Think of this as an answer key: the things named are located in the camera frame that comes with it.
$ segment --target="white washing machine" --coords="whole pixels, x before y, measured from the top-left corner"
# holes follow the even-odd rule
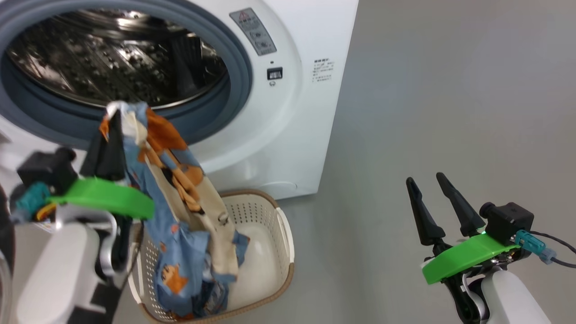
[[[358,0],[0,0],[0,182],[145,100],[216,188],[318,189]]]

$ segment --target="green 3d-printed part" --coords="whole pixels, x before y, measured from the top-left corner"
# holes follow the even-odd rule
[[[78,179],[65,195],[49,197],[48,201],[107,210],[137,219],[154,216],[154,202],[150,197],[137,189],[117,186],[114,182],[98,178]]]
[[[487,234],[476,235],[440,253],[422,268],[422,273],[431,285],[513,248],[520,246],[504,246]]]

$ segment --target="orange fabric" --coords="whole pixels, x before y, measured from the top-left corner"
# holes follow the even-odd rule
[[[162,270],[162,275],[166,279],[163,280],[164,284],[174,294],[180,293],[182,288],[188,283],[188,278],[180,276],[180,264],[174,266],[165,266]]]
[[[186,178],[190,179],[190,181],[192,181],[192,184],[194,186],[199,185],[202,180],[204,180],[204,171],[202,171],[202,169],[200,167],[197,167],[195,165],[188,165],[188,164],[182,164],[182,168],[184,168],[184,175],[186,176]]]
[[[182,317],[182,316],[179,316],[178,314],[176,314],[175,312],[170,311],[170,312],[168,312],[168,315],[170,315],[176,321],[189,321],[191,319],[194,319],[194,314],[192,314],[192,313]]]
[[[167,121],[166,118],[156,115],[150,107],[146,110],[146,118],[148,119],[147,140],[156,152],[160,152],[163,149],[188,149],[188,145],[180,137],[174,125]]]
[[[172,154],[170,150],[167,150],[166,153],[172,159],[172,161],[176,163],[178,168],[182,170],[182,172],[184,172],[186,178],[190,179],[190,181],[194,186],[199,185],[202,182],[202,180],[204,180],[204,171],[202,171],[202,168],[197,167],[195,165],[180,164],[178,159],[174,156],[174,154]]]
[[[100,123],[100,127],[98,128],[100,130],[100,133],[102,134],[102,136],[104,136],[107,142],[108,142],[108,131],[110,130],[109,125],[110,120],[108,120],[108,117],[105,116],[104,119],[102,119],[102,122]]]
[[[159,168],[164,168],[164,164],[158,157],[158,153],[154,152],[151,149],[143,148],[141,151],[143,155],[148,157],[148,160],[151,164],[156,165]],[[172,170],[172,183],[174,184],[176,190],[178,191],[178,195],[180,195],[180,199],[186,203],[188,208],[193,212],[199,212],[202,210],[202,207],[198,204],[198,200],[200,200],[200,195],[196,190],[194,184],[192,184],[191,180],[186,177],[186,175],[180,169]]]
[[[140,152],[138,153],[138,161],[144,163],[146,161],[146,159],[144,159],[144,157],[147,155],[148,155],[148,149],[141,148]]]
[[[172,178],[172,183],[174,183],[174,186],[176,187],[176,190],[178,191],[178,195],[180,196],[180,199],[182,199],[182,201],[184,201],[186,203],[186,206],[188,207],[188,209],[192,212],[200,212],[202,210],[202,207],[200,207],[200,204],[198,204],[198,202],[192,198],[184,189],[184,187],[182,186],[182,184],[180,184],[180,182],[178,182],[178,179],[176,178]]]

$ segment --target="cartoon print fabric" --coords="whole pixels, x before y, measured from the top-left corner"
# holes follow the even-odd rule
[[[222,198],[172,124],[146,103],[115,101],[108,116],[122,115],[130,185],[154,200],[145,221],[160,250],[154,286],[159,304],[178,318],[226,309],[249,239],[229,220]],[[108,118],[100,131],[107,138]]]

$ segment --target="laundry basket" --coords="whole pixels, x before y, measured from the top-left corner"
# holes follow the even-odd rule
[[[236,223],[236,230],[250,237],[238,280],[230,285],[227,310],[191,321],[177,321],[162,310],[153,285],[158,249],[145,233],[128,283],[134,299],[150,321],[215,322],[269,303],[288,289],[294,275],[294,243],[288,220],[276,201],[257,190],[224,194],[222,199]],[[138,246],[132,246],[134,252]]]

